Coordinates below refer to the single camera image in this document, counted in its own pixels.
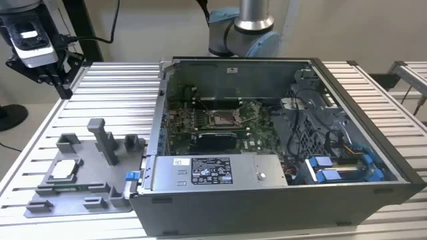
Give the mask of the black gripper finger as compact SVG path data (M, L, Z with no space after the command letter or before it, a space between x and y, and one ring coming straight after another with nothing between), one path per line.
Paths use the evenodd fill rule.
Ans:
M66 74L63 70L63 60L65 54L58 54L58 61L41 65L33 68L25 66L22 60L15 54L5 61L5 66L9 67L18 74L30 79L34 83L53 86L58 97L66 99L66 89L63 88L63 80L66 79Z
M61 98L69 99L71 96L70 84L73 83L74 77L79 70L79 67L83 63L85 57L81 53L63 50L63 58L62 58L62 93Z

